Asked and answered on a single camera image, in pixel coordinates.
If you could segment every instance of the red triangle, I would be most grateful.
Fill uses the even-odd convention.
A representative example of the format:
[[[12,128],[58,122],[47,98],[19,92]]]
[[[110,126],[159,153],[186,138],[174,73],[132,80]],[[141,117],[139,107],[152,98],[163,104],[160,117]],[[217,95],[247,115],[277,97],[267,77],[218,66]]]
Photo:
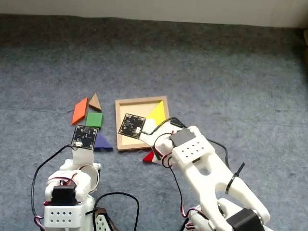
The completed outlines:
[[[154,158],[154,152],[153,152],[153,151],[150,151],[150,153],[147,154],[146,157],[144,157],[143,161],[144,161],[144,162],[152,162],[152,161],[153,161],[153,158]]]

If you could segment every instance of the black circuit board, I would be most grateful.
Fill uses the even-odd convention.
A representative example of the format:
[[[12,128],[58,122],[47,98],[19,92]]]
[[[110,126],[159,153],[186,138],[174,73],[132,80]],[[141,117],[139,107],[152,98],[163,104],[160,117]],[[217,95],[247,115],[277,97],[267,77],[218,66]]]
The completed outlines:
[[[144,117],[126,113],[119,134],[139,139],[145,120]]]
[[[71,145],[79,146],[79,144],[82,143],[82,148],[93,150],[97,132],[97,128],[77,125],[75,127]]]

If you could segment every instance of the tangram piece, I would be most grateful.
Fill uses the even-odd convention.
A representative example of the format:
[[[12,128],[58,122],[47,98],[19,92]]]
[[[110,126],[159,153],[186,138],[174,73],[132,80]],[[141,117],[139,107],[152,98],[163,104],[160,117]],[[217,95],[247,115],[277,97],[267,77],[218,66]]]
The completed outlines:
[[[91,100],[89,101],[89,106],[100,112],[102,111],[100,101],[98,100],[97,97],[97,93],[94,93],[94,95],[92,96]]]
[[[166,119],[164,101],[161,101],[146,118],[155,120],[156,125],[163,122]]]
[[[103,114],[101,112],[89,112],[87,115],[86,126],[101,128],[103,121]]]
[[[144,159],[143,159],[144,162],[153,162],[153,163],[156,163],[156,164],[160,164],[161,161],[157,159],[156,155],[154,154],[153,151],[150,151],[149,154],[147,154]]]
[[[72,125],[75,125],[86,116],[88,98],[83,99],[75,105]]]
[[[113,147],[110,145],[107,139],[100,133],[97,134],[96,141],[94,144],[94,150],[97,149],[113,150]]]

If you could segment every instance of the white plastic bracket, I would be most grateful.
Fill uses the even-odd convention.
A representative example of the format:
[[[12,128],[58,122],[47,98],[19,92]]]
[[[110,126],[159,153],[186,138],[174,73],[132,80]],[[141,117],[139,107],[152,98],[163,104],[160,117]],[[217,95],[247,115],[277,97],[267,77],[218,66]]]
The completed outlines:
[[[95,219],[96,230],[98,231],[111,231],[109,224],[104,215],[98,215]]]

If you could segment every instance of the brown triangle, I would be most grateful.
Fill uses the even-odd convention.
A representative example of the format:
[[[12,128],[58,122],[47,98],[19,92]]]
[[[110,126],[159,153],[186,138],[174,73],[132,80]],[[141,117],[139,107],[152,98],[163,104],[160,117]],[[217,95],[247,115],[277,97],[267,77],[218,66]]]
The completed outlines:
[[[101,108],[101,105],[100,105],[100,102],[98,100],[96,93],[94,93],[92,99],[90,100],[89,106],[93,107],[96,110],[102,111],[102,108]]]

